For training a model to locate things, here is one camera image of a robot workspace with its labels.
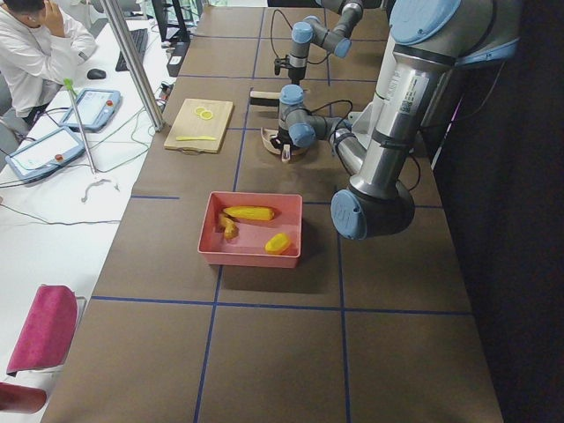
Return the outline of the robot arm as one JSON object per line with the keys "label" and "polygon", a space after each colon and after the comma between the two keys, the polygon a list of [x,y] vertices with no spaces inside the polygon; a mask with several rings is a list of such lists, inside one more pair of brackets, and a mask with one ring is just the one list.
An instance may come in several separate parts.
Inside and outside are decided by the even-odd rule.
{"label": "robot arm", "polygon": [[311,45],[323,49],[327,55],[346,57],[352,42],[354,27],[361,21],[364,12],[362,1],[316,1],[324,9],[336,12],[340,19],[333,29],[327,28],[318,17],[308,16],[292,27],[290,53],[281,59],[275,70],[288,70],[288,77],[294,85],[305,78]]}
{"label": "robot arm", "polygon": [[361,1],[325,1],[336,12],[333,28],[309,16],[292,30],[282,61],[291,83],[278,104],[281,150],[306,149],[328,140],[349,172],[348,186],[330,205],[334,227],[364,240],[405,230],[414,216],[410,191],[399,175],[442,76],[455,68],[508,60],[516,51],[523,5],[519,1],[394,1],[390,36],[373,100],[352,120],[322,118],[305,108],[300,81],[311,46],[345,56],[363,16]]}

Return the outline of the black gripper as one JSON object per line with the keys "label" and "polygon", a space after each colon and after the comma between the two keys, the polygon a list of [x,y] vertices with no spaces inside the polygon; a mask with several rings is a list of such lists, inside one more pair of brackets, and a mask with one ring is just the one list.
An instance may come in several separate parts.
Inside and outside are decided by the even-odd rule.
{"label": "black gripper", "polygon": [[271,145],[275,150],[282,150],[281,160],[290,161],[292,158],[293,141],[286,130],[278,130],[271,136]]}
{"label": "black gripper", "polygon": [[293,85],[300,85],[301,81],[306,76],[305,67],[289,67],[287,69],[288,77],[291,79]]}

